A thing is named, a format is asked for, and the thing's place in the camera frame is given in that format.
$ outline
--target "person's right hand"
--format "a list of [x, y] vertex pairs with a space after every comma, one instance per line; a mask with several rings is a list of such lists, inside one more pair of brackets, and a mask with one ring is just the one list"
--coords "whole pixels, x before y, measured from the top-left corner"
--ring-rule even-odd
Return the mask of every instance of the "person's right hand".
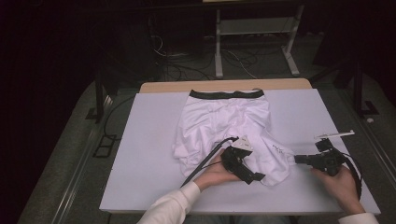
[[228, 181], [237, 181], [239, 177], [227, 171], [221, 163], [221, 154], [224, 152], [222, 149], [219, 154], [212, 159], [204, 172], [194, 179], [195, 184], [198, 186], [200, 191], [209, 188], [210, 186], [219, 185]]
[[329, 176], [325, 172], [314, 168], [311, 169], [311, 172], [321, 180], [326, 190], [337, 199], [340, 207], [348, 215], [365, 213], [363, 206], [359, 202], [355, 180], [349, 169], [341, 166], [336, 176]]

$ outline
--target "white table surface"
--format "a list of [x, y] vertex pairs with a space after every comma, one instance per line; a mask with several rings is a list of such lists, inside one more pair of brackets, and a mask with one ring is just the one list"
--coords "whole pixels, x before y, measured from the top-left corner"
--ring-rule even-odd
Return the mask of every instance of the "white table surface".
[[[337, 130], [317, 90], [264, 91], [270, 103], [270, 134], [296, 155], [317, 154], [314, 136]], [[110, 213], [143, 212], [158, 198], [178, 189], [185, 180], [172, 144], [188, 92], [139, 93], [108, 179], [100, 209]], [[340, 137], [333, 145], [347, 153]], [[291, 167], [290, 176], [273, 187], [260, 182], [225, 183], [205, 190], [193, 214], [316, 215], [341, 209], [310, 166]], [[361, 202], [367, 212], [380, 211], [363, 182]]]

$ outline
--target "white cloth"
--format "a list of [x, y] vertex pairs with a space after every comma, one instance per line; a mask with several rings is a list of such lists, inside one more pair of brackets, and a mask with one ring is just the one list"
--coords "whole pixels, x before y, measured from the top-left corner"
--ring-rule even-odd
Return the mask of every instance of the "white cloth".
[[371, 213], [362, 213], [349, 217], [343, 217], [340, 218], [338, 221], [340, 224], [378, 224], [375, 216]]
[[247, 135], [253, 152], [244, 158], [245, 164], [253, 173], [265, 174], [264, 185], [273, 186], [289, 175], [290, 165], [295, 163], [293, 152], [278, 143], [269, 129], [269, 103], [263, 92], [257, 98], [200, 99], [190, 95], [177, 125], [174, 155], [181, 161], [181, 172], [188, 176], [217, 143]]
[[[139, 224], [181, 224], [199, 198], [201, 191], [194, 182], [162, 196], [139, 220]], [[338, 220], [340, 224], [378, 224], [371, 213], [363, 213]]]

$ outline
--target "metal stand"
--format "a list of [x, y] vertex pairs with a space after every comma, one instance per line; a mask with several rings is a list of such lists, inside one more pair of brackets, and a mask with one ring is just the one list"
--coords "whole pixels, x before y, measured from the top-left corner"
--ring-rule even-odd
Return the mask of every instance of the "metal stand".
[[100, 71], [96, 72], [95, 75], [95, 89], [96, 89], [96, 114], [94, 114], [95, 108], [91, 108], [88, 111], [87, 117], [85, 119], [96, 119], [96, 123], [99, 123], [102, 116], [105, 113], [103, 103], [103, 87], [102, 87], [102, 75]]
[[294, 59], [291, 56], [290, 52], [294, 43], [294, 38], [297, 35], [297, 30], [300, 24], [303, 10], [304, 6], [298, 6], [296, 15], [294, 17], [222, 21], [220, 19], [220, 10], [218, 9], [216, 19], [216, 78], [223, 78], [220, 54], [221, 35], [270, 34], [279, 32], [282, 33], [284, 31], [290, 33], [290, 37], [287, 45], [282, 47], [282, 52], [288, 63], [291, 74], [294, 77], [299, 76], [300, 72], [298, 71], [297, 65], [294, 62]]
[[291, 26], [291, 30], [290, 30], [288, 45], [282, 47], [283, 55], [285, 56], [286, 62], [288, 62], [291, 75], [294, 77], [298, 77], [300, 75], [300, 72], [298, 71], [297, 65], [294, 62], [294, 59], [291, 56], [290, 52], [291, 52], [291, 47], [293, 46], [294, 43], [294, 38], [297, 35], [297, 30], [298, 30], [298, 26], [300, 25], [300, 20], [301, 20], [301, 15], [303, 14], [303, 10], [304, 10], [304, 6], [299, 6], [297, 8], [297, 14], [293, 20], [293, 25]]
[[346, 69], [349, 74], [342, 74], [340, 71], [340, 74], [342, 74], [342, 77], [337, 77], [337, 79], [343, 79], [343, 83], [342, 85], [340, 85], [339, 83], [335, 83], [336, 80], [334, 81], [334, 85], [338, 85], [338, 86], [346, 86], [347, 83], [353, 78], [353, 108], [355, 109], [356, 113], [359, 115], [359, 117], [363, 118], [364, 115], [374, 115], [374, 114], [378, 114], [378, 111], [376, 110], [375, 106], [373, 105], [373, 103], [371, 101], [365, 101], [365, 105], [368, 107], [368, 109], [362, 109], [362, 103], [361, 103], [361, 96], [362, 96], [362, 86], [363, 86], [363, 72], [361, 71], [361, 67], [359, 65], [358, 60], [354, 59], [350, 59], [350, 57], [345, 57], [343, 60], [339, 61], [338, 63], [336, 63], [335, 65], [325, 69], [323, 72], [320, 72], [314, 76], [312, 76], [311, 78], [309, 78], [309, 82], [311, 83], [311, 85], [318, 81], [319, 79], [321, 79], [322, 77], [325, 77], [327, 75], [329, 75], [331, 72], [341, 69], [342, 67], [344, 67], [344, 69]]
[[361, 67], [358, 62], [355, 63], [355, 76], [353, 79], [353, 105], [355, 111], [358, 113], [361, 119], [364, 118], [364, 115], [374, 115], [378, 114], [375, 106], [371, 101], [365, 101], [364, 103], [368, 107], [368, 109], [361, 108], [361, 94], [362, 94], [362, 86], [363, 86], [363, 72], [361, 71]]

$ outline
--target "floor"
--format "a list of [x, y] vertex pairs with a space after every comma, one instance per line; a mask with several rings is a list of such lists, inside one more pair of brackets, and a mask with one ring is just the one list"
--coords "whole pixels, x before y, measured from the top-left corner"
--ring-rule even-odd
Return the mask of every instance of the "floor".
[[[213, 79], [213, 37], [205, 38], [202, 53], [185, 55], [172, 52], [167, 58], [158, 55], [160, 81]], [[292, 55], [301, 77], [310, 78], [324, 70], [313, 65], [321, 35], [297, 36]], [[241, 35], [222, 40], [224, 79], [292, 78], [280, 51], [287, 38], [283, 35]], [[363, 100], [372, 101], [378, 115], [359, 118], [352, 109], [351, 84], [336, 89], [332, 81], [337, 71], [322, 78], [313, 87], [328, 107], [340, 132], [353, 129], [357, 138], [345, 140], [352, 156], [360, 161], [364, 180], [382, 212], [380, 223], [390, 224], [396, 219], [396, 108], [387, 101], [378, 84], [368, 76], [363, 79]], [[116, 157], [116, 141], [108, 158], [95, 158], [104, 133], [122, 136], [133, 96], [138, 89], [121, 84], [118, 95], [107, 98], [105, 116], [99, 123], [85, 119], [95, 107], [94, 84], [81, 95], [49, 162], [38, 181], [19, 223], [136, 223], [141, 215], [110, 215], [100, 211], [106, 181]], [[337, 223], [340, 215], [300, 217], [299, 223]]]

